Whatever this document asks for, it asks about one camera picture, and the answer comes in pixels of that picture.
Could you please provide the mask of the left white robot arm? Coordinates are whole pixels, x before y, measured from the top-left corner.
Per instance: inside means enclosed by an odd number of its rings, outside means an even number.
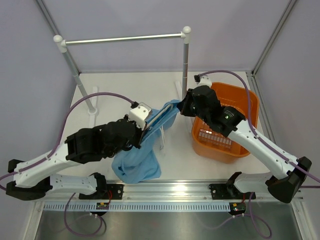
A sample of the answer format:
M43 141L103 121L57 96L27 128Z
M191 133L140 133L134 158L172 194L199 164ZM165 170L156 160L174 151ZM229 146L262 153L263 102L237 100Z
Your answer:
M5 193L22 200L33 201L48 194L78 193L82 200L100 200L110 196L106 178L100 173L89 176L67 176L60 171L113 158L121 151L140 148L146 123L121 118L93 128L82 128L68 136L45 157L29 161L12 159Z

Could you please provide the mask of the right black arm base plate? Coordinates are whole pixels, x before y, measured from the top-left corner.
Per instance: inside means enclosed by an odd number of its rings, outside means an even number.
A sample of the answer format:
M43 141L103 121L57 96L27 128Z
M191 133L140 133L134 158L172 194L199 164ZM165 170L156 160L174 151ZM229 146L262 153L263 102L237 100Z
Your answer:
M211 183L208 185L213 200L248 200L250 192L240 192L234 185Z

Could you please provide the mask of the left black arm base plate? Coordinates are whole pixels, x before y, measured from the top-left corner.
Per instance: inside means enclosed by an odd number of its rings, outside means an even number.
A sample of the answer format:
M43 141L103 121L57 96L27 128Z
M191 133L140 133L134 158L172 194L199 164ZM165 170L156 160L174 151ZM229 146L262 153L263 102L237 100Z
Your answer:
M123 197L123 184L107 183L102 186L98 186L96 192L85 195L80 193L78 198L80 200L121 200Z

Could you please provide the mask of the white plastic hanger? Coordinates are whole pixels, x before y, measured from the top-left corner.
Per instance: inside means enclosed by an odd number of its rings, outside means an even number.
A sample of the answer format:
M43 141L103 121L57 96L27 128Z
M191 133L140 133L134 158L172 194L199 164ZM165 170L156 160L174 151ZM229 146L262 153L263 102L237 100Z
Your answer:
M155 114L151 119L147 121L147 128L152 127L154 124L158 122L158 119L160 119L164 114L166 114L168 111L170 111L174 105L168 104L167 106L163 107L162 110L160 110L157 114Z

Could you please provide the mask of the light blue shorts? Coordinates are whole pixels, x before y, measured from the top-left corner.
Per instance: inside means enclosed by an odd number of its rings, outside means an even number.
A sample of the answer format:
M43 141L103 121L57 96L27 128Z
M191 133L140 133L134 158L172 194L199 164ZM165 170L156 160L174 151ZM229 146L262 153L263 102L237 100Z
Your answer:
M121 181L126 184L137 184L161 176L161 167L154 152L154 145L159 138L165 139L165 131L173 125L180 112L177 108L179 102L178 99L173 99L166 102L161 109L153 109L150 119L167 105L173 104L173 108L147 130L140 149L133 147L129 151L121 151L113 158L112 170Z

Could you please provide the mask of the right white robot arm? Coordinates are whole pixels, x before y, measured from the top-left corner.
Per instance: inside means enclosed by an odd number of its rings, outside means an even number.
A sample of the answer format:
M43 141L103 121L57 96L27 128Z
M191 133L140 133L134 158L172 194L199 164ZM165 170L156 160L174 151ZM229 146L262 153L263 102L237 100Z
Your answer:
M307 157L297 158L278 147L252 126L250 118L222 105L209 86L189 89L177 108L181 115L198 117L214 132L241 145L269 169L267 173L234 173L227 181L228 196L237 199L243 193L270 193L282 203L291 202L311 168Z

